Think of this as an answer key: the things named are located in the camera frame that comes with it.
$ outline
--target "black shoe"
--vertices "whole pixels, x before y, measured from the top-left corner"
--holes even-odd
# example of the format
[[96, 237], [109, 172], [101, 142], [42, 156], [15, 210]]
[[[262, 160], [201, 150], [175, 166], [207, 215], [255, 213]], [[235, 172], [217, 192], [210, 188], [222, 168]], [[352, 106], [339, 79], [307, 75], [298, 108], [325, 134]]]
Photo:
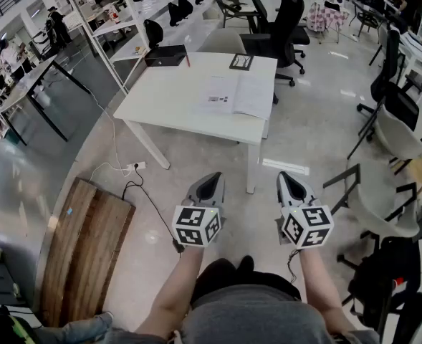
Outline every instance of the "black shoe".
[[253, 272], [254, 271], [254, 259], [252, 256], [246, 255], [242, 258], [241, 262], [239, 263], [238, 272]]

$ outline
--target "shelving unit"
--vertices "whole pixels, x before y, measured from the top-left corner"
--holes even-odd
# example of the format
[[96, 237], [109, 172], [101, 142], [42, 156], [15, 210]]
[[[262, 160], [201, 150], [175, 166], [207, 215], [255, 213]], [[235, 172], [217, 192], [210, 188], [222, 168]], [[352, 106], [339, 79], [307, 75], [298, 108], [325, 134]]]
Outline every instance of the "shelving unit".
[[[148, 48], [147, 34], [145, 33], [143, 25], [146, 19], [155, 20], [163, 28], [163, 41], [160, 43], [160, 46], [184, 44], [189, 52], [196, 51], [207, 36], [217, 28], [220, 22], [218, 19], [203, 19], [203, 14], [213, 6], [214, 0], [205, 0], [199, 5], [195, 4], [195, 0], [189, 0], [193, 5], [193, 13], [186, 19], [180, 21], [176, 27], [171, 27], [169, 24], [170, 16], [168, 13], [168, 3], [173, 2], [174, 4], [177, 4], [177, 0], [142, 0], [136, 2], [133, 0], [125, 0], [127, 7], [122, 9], [118, 14], [120, 23], [116, 24], [113, 21], [107, 21], [93, 31], [87, 23], [85, 15], [82, 13], [79, 1], [81, 0], [70, 0], [72, 8], [74, 9], [74, 12], [78, 13], [78, 19], [88, 37], [91, 39], [93, 46], [96, 48], [115, 81], [120, 86], [120, 89], [125, 94], [128, 93], [126, 87], [127, 81], [139, 64], [140, 59], [150, 50]], [[135, 26], [138, 33], [124, 43], [124, 45], [109, 59], [100, 46], [98, 37], [131, 26]], [[145, 47], [145, 50], [139, 55], [135, 53], [136, 47]], [[123, 82], [115, 69], [114, 63], [129, 59], [136, 59], [136, 63], [131, 70], [131, 73], [128, 75], [128, 78]]]

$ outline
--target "black bag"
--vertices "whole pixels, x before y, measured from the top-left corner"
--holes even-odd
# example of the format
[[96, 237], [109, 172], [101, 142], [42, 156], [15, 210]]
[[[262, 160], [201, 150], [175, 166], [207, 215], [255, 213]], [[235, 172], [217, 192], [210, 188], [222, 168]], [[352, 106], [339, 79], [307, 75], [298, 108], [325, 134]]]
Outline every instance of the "black bag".
[[188, 0], [179, 0], [178, 5], [183, 18], [186, 18], [193, 12], [193, 5]]
[[183, 19], [181, 10], [179, 7], [173, 3], [168, 4], [169, 16], [171, 20], [169, 21], [169, 25], [171, 27], [177, 26], [178, 23]]
[[156, 21], [146, 19], [144, 21], [145, 33], [148, 38], [148, 46], [152, 49], [163, 41], [163, 28]]

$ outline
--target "wooden board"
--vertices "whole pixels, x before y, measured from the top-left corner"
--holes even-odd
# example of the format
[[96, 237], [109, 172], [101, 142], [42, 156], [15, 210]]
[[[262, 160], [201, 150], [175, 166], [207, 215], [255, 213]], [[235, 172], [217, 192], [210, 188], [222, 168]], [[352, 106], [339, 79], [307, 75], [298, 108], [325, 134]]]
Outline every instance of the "wooden board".
[[86, 181], [74, 182], [45, 270], [42, 309], [46, 310], [46, 325], [63, 326], [101, 311], [134, 211], [126, 201]]

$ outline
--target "jeans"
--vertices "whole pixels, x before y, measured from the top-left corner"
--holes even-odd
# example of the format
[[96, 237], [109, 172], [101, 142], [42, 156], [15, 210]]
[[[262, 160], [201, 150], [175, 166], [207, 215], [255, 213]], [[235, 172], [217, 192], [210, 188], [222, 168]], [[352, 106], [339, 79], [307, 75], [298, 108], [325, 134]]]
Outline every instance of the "jeans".
[[289, 296], [301, 300], [299, 291], [286, 279], [268, 272], [244, 272], [230, 263], [227, 259], [212, 262], [196, 280], [195, 290], [191, 297], [191, 304], [215, 290], [239, 284], [267, 285]]
[[78, 344], [105, 334], [111, 325], [112, 316], [103, 313], [89, 320], [69, 322], [63, 328], [38, 328], [34, 332], [41, 344]]

